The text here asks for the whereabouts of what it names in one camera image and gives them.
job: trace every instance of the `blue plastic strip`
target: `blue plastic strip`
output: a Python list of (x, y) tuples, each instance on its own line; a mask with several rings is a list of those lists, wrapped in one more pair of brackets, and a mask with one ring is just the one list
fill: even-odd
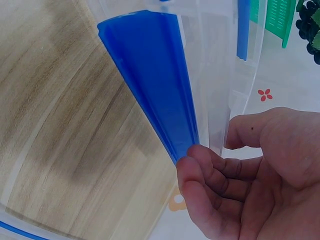
[(251, 0), (238, 0), (238, 41), (236, 55), (247, 60)]
[(13, 233), (15, 233), (15, 234), (18, 234), (18, 235), (21, 235), (21, 236), (23, 236), (23, 237), (26, 237), (26, 238), (28, 238), (28, 239), (33, 239), (33, 240), (49, 240), (49, 239), (47, 239), (47, 238), (43, 238), (43, 237), (40, 237), (40, 236), (37, 236), (37, 235), (33, 235), (33, 234), (28, 233), (28, 232), (26, 232), (26, 231), (22, 231), (22, 230), (14, 227), (14, 226), (11, 226), (11, 225), (9, 225), (9, 224), (4, 223), (3, 221), (0, 221), (0, 227), (1, 227), (1, 228), (4, 228), (4, 229), (6, 229), (6, 230), (8, 230), (8, 231), (10, 231), (10, 232), (13, 232)]
[(99, 36), (172, 161), (199, 143), (176, 15), (138, 11), (98, 24)]

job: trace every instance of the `clear plastic container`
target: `clear plastic container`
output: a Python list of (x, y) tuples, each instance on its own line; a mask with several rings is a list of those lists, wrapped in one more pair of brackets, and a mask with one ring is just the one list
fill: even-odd
[[(199, 143), (221, 154), (230, 108), (232, 116), (242, 114), (252, 91), (262, 49), (267, 0), (260, 0), (258, 23), (250, 22), (247, 61), (236, 57), (236, 0), (87, 0), (87, 4), (97, 24), (145, 10), (171, 14), (169, 18), (176, 16), (192, 96), (192, 106), (186, 109), (194, 108)], [(155, 120), (145, 108), (142, 109), (151, 122)], [(174, 130), (179, 126), (166, 127), (159, 126), (160, 130)], [(160, 139), (164, 140), (166, 132), (162, 134), (159, 129), (155, 130)], [(180, 145), (183, 150), (188, 144)], [(0, 238), (4, 236), (4, 239), (68, 239), (9, 215), (1, 205), (0, 223)]]

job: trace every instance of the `white floor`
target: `white floor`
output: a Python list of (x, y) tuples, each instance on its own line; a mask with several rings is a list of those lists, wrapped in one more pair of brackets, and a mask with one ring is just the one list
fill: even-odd
[[(308, 54), (307, 41), (299, 37), (295, 24), (287, 48), (282, 49), (281, 44), (279, 38), (266, 31), (256, 81), (245, 113), (259, 113), (274, 107), (320, 112), (320, 66)], [(265, 93), (267, 89), (270, 89), (272, 99), (261, 101), (262, 95), (258, 91)], [(261, 153), (260, 149), (244, 148), (225, 151), (224, 156), (244, 159), (258, 157)], [(149, 240), (206, 239), (191, 222), (178, 189), (169, 205)]]

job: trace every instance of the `finger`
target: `finger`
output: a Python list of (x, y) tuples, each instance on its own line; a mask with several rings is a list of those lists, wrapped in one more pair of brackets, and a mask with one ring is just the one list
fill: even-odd
[(261, 138), (267, 124), (279, 114), (287, 113), (288, 108), (274, 108), (262, 113), (241, 115), (233, 118), (229, 123), (226, 147), (239, 149), (244, 146), (252, 148), (261, 147)]
[(213, 167), (220, 171), (226, 178), (238, 180), (254, 180), (262, 160), (262, 157), (239, 160), (227, 158), (223, 159), (211, 149), (194, 145), (187, 151), (188, 156), (197, 159), (201, 169), (206, 171), (204, 175)]
[(234, 220), (240, 220), (241, 210), (243, 204), (240, 201), (226, 199), (212, 191), (204, 181), (203, 173), (199, 163), (192, 157), (183, 157), (178, 161), (177, 175), (180, 192), (185, 197), (184, 185), (187, 182), (198, 182), (206, 192), (206, 197), (209, 199), (211, 205), (219, 213)]
[(176, 164), (176, 173), (180, 193), (183, 195), (182, 185), (187, 181), (196, 181), (205, 185), (205, 179), (197, 161), (192, 157), (181, 158)]
[(191, 220), (208, 239), (239, 238), (240, 222), (222, 217), (211, 205), (203, 185), (187, 181), (182, 185), (182, 191)]
[(216, 209), (222, 216), (240, 222), (244, 205), (243, 202), (223, 198), (212, 191), (212, 189), (207, 185), (204, 186), (204, 189), (214, 209)]
[(241, 233), (239, 240), (256, 240), (261, 228), (272, 214), (274, 208), (272, 192), (259, 181), (252, 183), (252, 191), (244, 204), (241, 216)]

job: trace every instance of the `green plastic object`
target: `green plastic object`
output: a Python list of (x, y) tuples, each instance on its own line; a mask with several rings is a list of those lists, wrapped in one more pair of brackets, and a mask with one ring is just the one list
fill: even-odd
[[(296, 0), (268, 0), (265, 29), (282, 39), (286, 48), (296, 10)], [(251, 0), (251, 21), (258, 22), (259, 0)]]

